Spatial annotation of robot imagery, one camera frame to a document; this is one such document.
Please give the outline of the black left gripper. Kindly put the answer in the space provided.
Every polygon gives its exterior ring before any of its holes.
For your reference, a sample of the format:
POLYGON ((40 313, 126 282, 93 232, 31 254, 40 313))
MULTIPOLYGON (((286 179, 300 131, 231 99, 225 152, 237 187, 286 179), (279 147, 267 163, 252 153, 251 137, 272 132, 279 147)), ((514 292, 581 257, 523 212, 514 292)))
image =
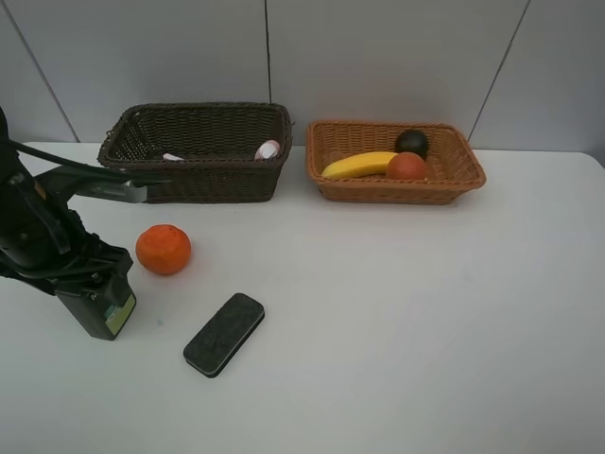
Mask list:
POLYGON ((1 275, 56 296, 63 286, 97 287, 125 276, 130 254, 84 228, 68 208, 1 209, 1 275))

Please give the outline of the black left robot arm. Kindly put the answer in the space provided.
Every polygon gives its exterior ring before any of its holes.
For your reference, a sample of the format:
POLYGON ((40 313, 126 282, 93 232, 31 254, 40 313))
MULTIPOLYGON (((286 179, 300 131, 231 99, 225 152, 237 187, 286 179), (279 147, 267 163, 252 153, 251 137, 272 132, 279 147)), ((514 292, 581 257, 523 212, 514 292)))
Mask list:
POLYGON ((123 183, 95 169, 15 142, 1 122, 1 274, 53 296, 124 306, 129 253, 84 228, 67 202, 90 183, 123 183))

